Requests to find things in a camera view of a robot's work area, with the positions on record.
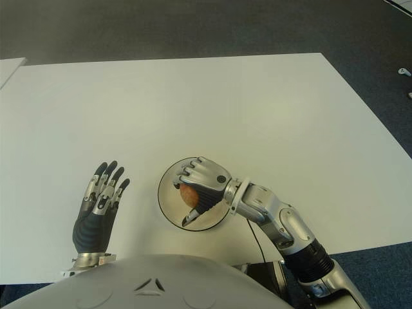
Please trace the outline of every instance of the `wire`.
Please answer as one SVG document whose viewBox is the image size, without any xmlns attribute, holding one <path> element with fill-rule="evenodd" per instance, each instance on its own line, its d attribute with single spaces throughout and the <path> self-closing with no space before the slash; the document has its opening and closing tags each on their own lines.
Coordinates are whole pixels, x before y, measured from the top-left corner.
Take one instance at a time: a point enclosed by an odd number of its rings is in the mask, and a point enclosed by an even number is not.
<svg viewBox="0 0 412 309">
<path fill-rule="evenodd" d="M 269 281 L 272 283 L 275 291 L 277 291 L 277 290 L 278 290 L 278 287 L 277 287 L 277 285 L 275 285 L 275 283 L 273 282 L 273 278 L 272 278 L 272 276 L 270 275 L 271 271 L 270 271 L 270 269 L 269 269 L 269 266 L 267 265 L 267 262 L 266 262 L 266 259 L 265 259 L 265 255 L 264 255 L 264 253 L 263 253 L 262 246 L 260 245 L 260 242 L 259 242 L 258 238 L 256 237 L 255 231 L 253 230 L 252 225 L 250 224 L 249 219 L 246 219 L 246 221 L 247 221 L 247 224 L 248 224 L 249 227 L 250 227 L 250 230 L 252 231 L 253 237 L 255 237 L 255 240 L 256 240 L 257 245 L 259 246 L 260 253 L 262 254 L 263 262 L 265 263 L 265 266 L 266 266 L 266 268 L 267 268 L 267 270 L 268 270 L 267 275 L 268 275 Z"/>
</svg>

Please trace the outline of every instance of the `gray carpet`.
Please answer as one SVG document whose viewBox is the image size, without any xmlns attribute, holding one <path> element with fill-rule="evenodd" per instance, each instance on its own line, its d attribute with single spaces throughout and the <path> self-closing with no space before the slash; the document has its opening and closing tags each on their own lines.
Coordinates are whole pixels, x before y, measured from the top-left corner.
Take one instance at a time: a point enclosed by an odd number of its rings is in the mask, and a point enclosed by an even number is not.
<svg viewBox="0 0 412 309">
<path fill-rule="evenodd" d="M 306 52 L 323 53 L 412 156 L 412 79 L 397 74 L 412 71 L 412 18 L 382 0 L 0 0 L 0 59 L 26 65 Z M 410 308 L 411 249 L 336 258 L 373 308 Z"/>
</svg>

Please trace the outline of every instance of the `robot finger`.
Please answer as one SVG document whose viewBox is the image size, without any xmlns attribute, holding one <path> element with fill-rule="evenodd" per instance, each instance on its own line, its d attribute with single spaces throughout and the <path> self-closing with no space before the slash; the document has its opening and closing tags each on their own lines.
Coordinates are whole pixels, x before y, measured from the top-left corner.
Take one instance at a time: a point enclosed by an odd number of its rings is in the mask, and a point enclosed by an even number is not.
<svg viewBox="0 0 412 309">
<path fill-rule="evenodd" d="M 112 161 L 109 164 L 108 168 L 104 171 L 102 178 L 98 182 L 98 186 L 100 187 L 98 190 L 99 194 L 101 194 L 104 191 L 104 189 L 107 187 L 111 173 L 115 170 L 116 166 L 117 166 L 117 161 Z"/>
<path fill-rule="evenodd" d="M 90 201 L 90 199 L 95 200 L 96 195 L 98 193 L 98 183 L 100 178 L 102 177 L 103 172 L 108 168 L 108 164 L 106 162 L 103 162 L 100 164 L 100 166 L 97 168 L 95 171 L 95 174 L 93 177 L 91 177 L 91 180 L 88 184 L 88 187 L 86 188 L 86 192 L 84 193 L 83 201 Z"/>
<path fill-rule="evenodd" d="M 124 167 L 120 167 L 115 174 L 113 175 L 113 177 L 110 179 L 108 186 L 110 187 L 116 187 L 116 183 L 118 182 L 118 179 L 122 176 L 122 174 L 124 173 Z"/>
<path fill-rule="evenodd" d="M 180 184 L 183 183 L 183 182 L 180 180 L 180 177 L 181 177 L 181 176 L 182 176 L 181 174 L 176 174 L 176 175 L 174 176 L 174 178 L 173 178 L 173 185 L 174 185 L 174 187 L 175 187 L 176 189 L 179 189 L 179 188 L 180 188 Z"/>
<path fill-rule="evenodd" d="M 118 189 L 115 192 L 115 195 L 113 195 L 113 198 L 111 199 L 111 208 L 115 209 L 117 211 L 118 209 L 118 204 L 120 203 L 120 199 L 122 198 L 123 192 L 127 188 L 127 186 L 130 183 L 130 179 L 127 178 L 123 180 L 123 182 L 118 186 Z"/>
</svg>

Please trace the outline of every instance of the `white table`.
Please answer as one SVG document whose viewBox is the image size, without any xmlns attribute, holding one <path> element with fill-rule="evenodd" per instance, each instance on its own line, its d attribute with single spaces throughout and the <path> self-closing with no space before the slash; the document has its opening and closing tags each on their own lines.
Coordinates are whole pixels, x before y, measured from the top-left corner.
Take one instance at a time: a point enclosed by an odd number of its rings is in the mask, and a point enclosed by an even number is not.
<svg viewBox="0 0 412 309">
<path fill-rule="evenodd" d="M 14 72 L 26 62 L 25 58 L 0 60 L 0 89 L 6 84 Z"/>
<path fill-rule="evenodd" d="M 83 192 L 112 159 L 132 181 L 108 249 L 119 258 L 261 261 L 240 216 L 205 232 L 162 216 L 163 173 L 199 155 L 294 205 L 331 254 L 412 240 L 412 160 L 320 53 L 25 66 L 0 94 L 1 284 L 71 266 Z"/>
</svg>

